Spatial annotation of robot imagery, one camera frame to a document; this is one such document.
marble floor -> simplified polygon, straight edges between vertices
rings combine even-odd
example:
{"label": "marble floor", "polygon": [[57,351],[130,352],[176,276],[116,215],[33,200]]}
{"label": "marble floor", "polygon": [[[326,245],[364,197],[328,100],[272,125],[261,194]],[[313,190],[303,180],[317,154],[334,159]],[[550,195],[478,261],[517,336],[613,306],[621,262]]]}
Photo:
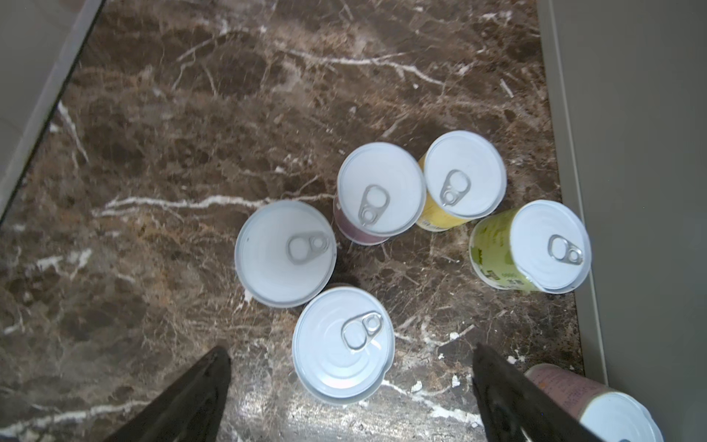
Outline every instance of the marble floor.
{"label": "marble floor", "polygon": [[573,295],[484,286],[473,223],[368,248],[337,232],[332,281],[397,336],[385,384],[346,408],[297,381],[301,308],[248,299],[233,268],[257,207],[331,219],[356,147],[419,158],[453,129],[501,153],[501,209],[560,200],[532,0],[107,1],[0,230],[0,434],[99,441],[222,343],[220,441],[483,441],[475,343],[519,370],[582,362]]}

can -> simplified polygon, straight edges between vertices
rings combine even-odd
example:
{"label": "can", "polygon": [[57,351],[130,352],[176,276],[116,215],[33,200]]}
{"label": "can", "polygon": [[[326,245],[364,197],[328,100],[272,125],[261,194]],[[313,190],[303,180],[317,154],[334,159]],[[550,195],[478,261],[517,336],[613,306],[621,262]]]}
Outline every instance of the can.
{"label": "can", "polygon": [[300,315],[292,359],[305,389],[323,402],[348,405],[370,397],[395,355],[393,324],[370,293],[352,286],[323,291]]}
{"label": "can", "polygon": [[501,290],[567,293],[582,284],[592,265],[582,221],[545,199],[480,221],[469,254],[479,278]]}
{"label": "can", "polygon": [[243,224],[234,250],[235,271],[253,298],[270,307],[307,303],[329,282],[337,241],[329,221],[299,201],[258,209]]}
{"label": "can", "polygon": [[437,138],[420,159],[427,198],[417,225],[442,232],[496,210],[506,194],[506,167],[484,137],[457,130]]}
{"label": "can", "polygon": [[415,158],[390,143],[364,144],[339,169],[334,220],[359,245],[405,232],[422,213],[425,182]]}
{"label": "can", "polygon": [[650,412],[626,393],[552,364],[533,366],[525,376],[604,441],[663,442]]}

can label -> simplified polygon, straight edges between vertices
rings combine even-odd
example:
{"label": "can label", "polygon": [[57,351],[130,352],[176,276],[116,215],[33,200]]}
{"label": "can label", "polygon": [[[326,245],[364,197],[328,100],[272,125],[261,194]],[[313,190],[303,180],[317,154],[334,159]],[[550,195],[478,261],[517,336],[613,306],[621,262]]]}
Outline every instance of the can label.
{"label": "can label", "polygon": [[375,236],[368,234],[350,222],[344,211],[341,209],[338,194],[334,198],[334,221],[337,223],[339,230],[344,234],[344,236],[359,245],[377,245],[384,243],[389,239],[387,236]]}
{"label": "can label", "polygon": [[510,253],[510,226],[520,209],[480,221],[469,242],[472,266],[488,285],[503,290],[542,291],[518,270]]}
{"label": "can label", "polygon": [[[427,157],[427,154],[423,155],[422,158],[420,158],[420,161],[418,161],[420,169],[422,169],[423,173],[425,171],[425,157]],[[443,232],[451,229],[452,227],[461,226],[469,221],[471,220],[449,215],[439,206],[439,204],[435,202],[432,195],[430,195],[430,192],[427,192],[425,208],[422,209],[422,215],[420,215],[415,224],[426,231]]]}
{"label": "can label", "polygon": [[552,364],[533,366],[525,376],[577,420],[582,417],[582,413],[593,399],[613,391],[604,384]]}

pull tab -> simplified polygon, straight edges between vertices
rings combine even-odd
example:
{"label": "pull tab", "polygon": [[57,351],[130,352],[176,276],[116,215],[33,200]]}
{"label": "pull tab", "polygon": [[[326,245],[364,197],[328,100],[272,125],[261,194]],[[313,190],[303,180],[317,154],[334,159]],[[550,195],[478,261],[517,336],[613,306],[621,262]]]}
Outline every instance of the pull tab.
{"label": "pull tab", "polygon": [[[385,202],[381,204],[374,204],[369,198],[368,193],[373,192],[371,196],[376,198],[378,203],[380,203],[381,197],[385,198]],[[383,215],[383,212],[388,208],[390,204],[390,195],[388,191],[377,184],[372,184],[363,191],[363,198],[361,198],[361,208],[358,210],[358,220],[361,222],[362,226],[369,226],[375,224],[376,221]]]}
{"label": "pull tab", "polygon": [[296,265],[306,264],[327,251],[329,238],[323,232],[296,233],[287,240],[285,253]]}
{"label": "pull tab", "polygon": [[[565,245],[565,253],[561,257],[555,256],[552,252],[552,245],[555,240],[561,240]],[[565,264],[581,265],[584,262],[584,254],[582,250],[560,235],[553,235],[550,237],[550,241],[547,243],[547,252],[553,257],[553,259],[559,262],[564,262]]]}
{"label": "pull tab", "polygon": [[[363,331],[366,333],[366,340],[360,345],[351,345],[346,339],[346,329],[353,324],[363,326]],[[351,353],[358,353],[365,349],[366,346],[378,336],[381,330],[383,330],[383,316],[378,312],[368,312],[344,322],[344,325],[341,327],[341,340],[344,341],[346,348],[351,350]]]}
{"label": "pull tab", "polygon": [[[461,184],[463,180],[466,186],[463,189],[459,189],[455,185]],[[442,192],[440,193],[440,201],[443,206],[453,206],[458,203],[461,198],[463,198],[469,190],[472,188],[472,180],[469,176],[459,169],[450,170],[447,174],[447,178],[444,180],[444,185],[442,186]]]}

can lid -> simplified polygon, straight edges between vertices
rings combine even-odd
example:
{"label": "can lid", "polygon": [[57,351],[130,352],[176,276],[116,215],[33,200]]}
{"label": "can lid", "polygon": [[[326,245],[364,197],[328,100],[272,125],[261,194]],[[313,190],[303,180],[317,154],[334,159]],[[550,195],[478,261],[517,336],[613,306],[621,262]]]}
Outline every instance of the can lid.
{"label": "can lid", "polygon": [[496,210],[506,194],[506,167],[484,137],[457,130],[437,138],[425,155],[425,182],[444,211],[476,219]]}
{"label": "can lid", "polygon": [[567,206],[538,199],[523,206],[510,227],[515,266],[547,293],[577,288],[592,265],[589,235]]}
{"label": "can lid", "polygon": [[326,290],[309,303],[292,339],[302,384],[314,396],[338,405],[372,395],[394,355],[387,312],[378,299],[351,286]]}
{"label": "can lid", "polygon": [[314,298],[332,276],[337,242],[327,219],[298,201],[258,209],[235,243],[235,270],[253,297],[290,308]]}
{"label": "can lid", "polygon": [[347,219],[376,236],[404,232],[425,206],[420,166],[390,143],[364,144],[351,152],[339,169],[337,193]]}
{"label": "can lid", "polygon": [[622,392],[606,392],[593,399],[580,423],[604,441],[663,442],[648,410]]}

